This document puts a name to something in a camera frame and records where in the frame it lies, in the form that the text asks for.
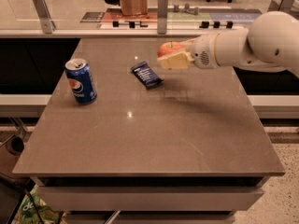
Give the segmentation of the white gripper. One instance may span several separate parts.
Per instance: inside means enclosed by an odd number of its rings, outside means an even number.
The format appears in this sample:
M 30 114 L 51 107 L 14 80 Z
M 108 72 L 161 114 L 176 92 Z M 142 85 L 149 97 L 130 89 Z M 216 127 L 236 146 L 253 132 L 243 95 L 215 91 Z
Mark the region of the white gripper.
M 200 69 L 216 69 L 219 67 L 215 56 L 217 34 L 205 34 L 196 38 L 179 42 L 183 47 L 191 46 L 191 53 L 174 52 L 157 59 L 163 69 L 188 69 L 193 62 Z

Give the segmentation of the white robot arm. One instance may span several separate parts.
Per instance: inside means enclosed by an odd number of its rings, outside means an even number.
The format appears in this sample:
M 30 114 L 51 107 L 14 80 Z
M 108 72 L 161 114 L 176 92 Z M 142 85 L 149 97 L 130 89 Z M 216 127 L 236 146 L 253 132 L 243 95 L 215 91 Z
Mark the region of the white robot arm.
M 299 21 L 271 11 L 260 15 L 248 28 L 215 31 L 185 40 L 167 53 L 159 53 L 164 69 L 200 69 L 225 66 L 258 72 L 288 70 L 299 77 Z

